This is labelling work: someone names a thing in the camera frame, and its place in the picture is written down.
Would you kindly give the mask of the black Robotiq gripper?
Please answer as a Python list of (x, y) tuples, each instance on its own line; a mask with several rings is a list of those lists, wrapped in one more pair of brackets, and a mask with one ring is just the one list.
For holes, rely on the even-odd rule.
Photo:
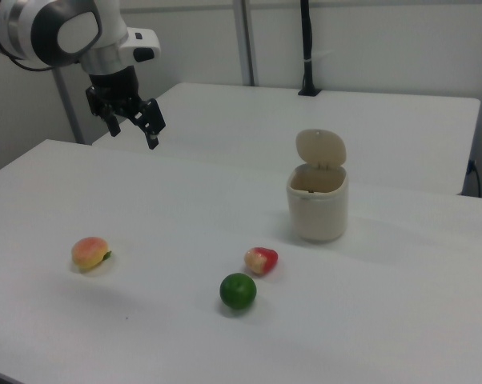
[(139, 81), (133, 66), (106, 75), (89, 75), (91, 86), (86, 90), (90, 111), (106, 123), (112, 137), (120, 132), (115, 115), (132, 119), (144, 134), (150, 150), (159, 144), (159, 134), (166, 127), (159, 104), (153, 98), (139, 97)]

